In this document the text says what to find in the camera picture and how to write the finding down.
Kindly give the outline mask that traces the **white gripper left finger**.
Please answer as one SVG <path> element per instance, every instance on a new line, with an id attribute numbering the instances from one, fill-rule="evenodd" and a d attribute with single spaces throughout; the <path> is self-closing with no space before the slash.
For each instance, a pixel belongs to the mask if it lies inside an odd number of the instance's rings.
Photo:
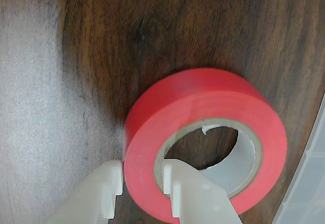
<path id="1" fill-rule="evenodd" d="M 48 218 L 47 223 L 108 223 L 123 193 L 122 163 L 110 160 L 93 170 Z"/>

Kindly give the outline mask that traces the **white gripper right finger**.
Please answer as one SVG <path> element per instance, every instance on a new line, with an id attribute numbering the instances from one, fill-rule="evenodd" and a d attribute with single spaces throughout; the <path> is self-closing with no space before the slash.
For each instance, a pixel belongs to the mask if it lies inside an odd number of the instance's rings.
<path id="1" fill-rule="evenodd" d="M 224 189 L 178 159 L 162 163 L 163 192 L 180 223 L 237 224 L 241 219 Z"/>

